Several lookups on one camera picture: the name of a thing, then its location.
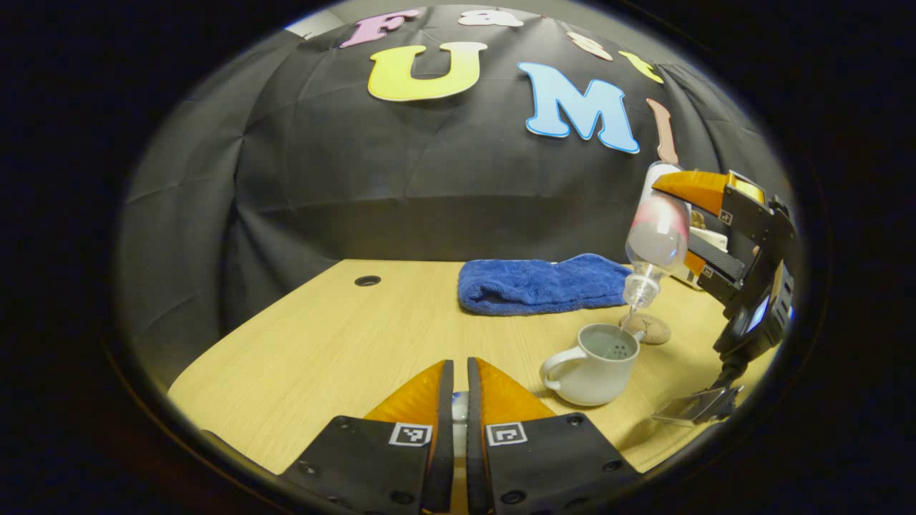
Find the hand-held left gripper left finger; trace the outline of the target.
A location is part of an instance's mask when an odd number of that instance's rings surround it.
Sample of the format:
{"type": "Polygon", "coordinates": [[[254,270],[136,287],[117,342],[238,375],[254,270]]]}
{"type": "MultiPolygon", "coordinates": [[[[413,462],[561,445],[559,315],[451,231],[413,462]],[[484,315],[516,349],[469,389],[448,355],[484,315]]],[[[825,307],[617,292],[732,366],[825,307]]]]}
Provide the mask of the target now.
{"type": "Polygon", "coordinates": [[[433,364],[362,418],[335,416],[283,479],[350,514],[451,508],[454,362],[433,364]]]}

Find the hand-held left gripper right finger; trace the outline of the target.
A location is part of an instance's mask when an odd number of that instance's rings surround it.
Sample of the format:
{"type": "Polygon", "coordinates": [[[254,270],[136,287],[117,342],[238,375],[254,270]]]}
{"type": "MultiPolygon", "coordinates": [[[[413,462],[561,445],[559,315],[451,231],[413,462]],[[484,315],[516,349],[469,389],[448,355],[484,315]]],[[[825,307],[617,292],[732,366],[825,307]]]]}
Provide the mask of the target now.
{"type": "Polygon", "coordinates": [[[583,413],[553,413],[481,358],[467,360],[471,514],[605,513],[641,479],[583,413]]]}

